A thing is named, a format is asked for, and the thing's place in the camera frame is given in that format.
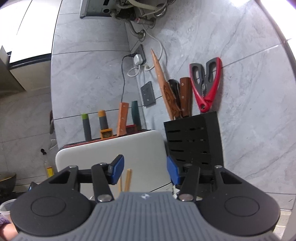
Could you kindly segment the red black kitchen scissors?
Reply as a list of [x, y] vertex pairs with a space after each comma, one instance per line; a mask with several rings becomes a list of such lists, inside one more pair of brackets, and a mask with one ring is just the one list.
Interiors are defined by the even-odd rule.
[[193, 94], [201, 113], [212, 107], [220, 84], [222, 61], [219, 57], [206, 62], [206, 68], [200, 63], [189, 65], [189, 74]]

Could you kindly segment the black knife block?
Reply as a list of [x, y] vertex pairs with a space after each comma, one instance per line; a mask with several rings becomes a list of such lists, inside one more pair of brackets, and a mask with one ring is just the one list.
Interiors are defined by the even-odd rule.
[[164, 123], [168, 156], [179, 164], [198, 164], [204, 170], [224, 165], [217, 112], [208, 112]]

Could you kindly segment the yellow oil bottle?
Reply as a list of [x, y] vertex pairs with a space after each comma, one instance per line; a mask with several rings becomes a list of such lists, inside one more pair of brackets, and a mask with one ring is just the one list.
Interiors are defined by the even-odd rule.
[[44, 166], [45, 166], [47, 177], [50, 178], [54, 175], [53, 166], [50, 164], [48, 157], [47, 157], [47, 152], [43, 148], [41, 148], [41, 153], [43, 155], [43, 161], [44, 161]]

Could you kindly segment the dark bowl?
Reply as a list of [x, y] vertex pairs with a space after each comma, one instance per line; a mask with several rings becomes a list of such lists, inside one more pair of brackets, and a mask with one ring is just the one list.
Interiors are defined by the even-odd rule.
[[0, 195], [6, 197], [10, 195], [16, 185], [16, 173], [4, 171], [0, 173]]

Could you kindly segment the white plug adapter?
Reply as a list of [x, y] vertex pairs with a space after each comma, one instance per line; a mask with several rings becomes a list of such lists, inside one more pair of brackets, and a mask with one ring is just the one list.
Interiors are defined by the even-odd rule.
[[143, 63], [143, 58], [141, 54], [135, 54], [133, 57], [133, 63], [135, 66], [140, 66]]

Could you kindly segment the grey wall socket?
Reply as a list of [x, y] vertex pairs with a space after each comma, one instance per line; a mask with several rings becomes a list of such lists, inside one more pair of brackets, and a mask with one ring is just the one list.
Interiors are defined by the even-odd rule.
[[156, 98], [154, 96], [154, 90], [152, 87], [152, 82], [149, 81], [146, 84], [144, 84], [141, 88], [141, 93], [142, 93], [142, 100], [144, 103], [144, 106], [150, 106], [156, 102]]

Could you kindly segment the wall water heater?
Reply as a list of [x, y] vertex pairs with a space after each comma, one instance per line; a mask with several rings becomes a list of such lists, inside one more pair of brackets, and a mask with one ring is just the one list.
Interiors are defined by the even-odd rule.
[[81, 3], [80, 18], [88, 17], [111, 17], [110, 13], [114, 11], [118, 18], [133, 18], [134, 8], [122, 9], [121, 6], [127, 6], [127, 1], [116, 0], [84, 0]]

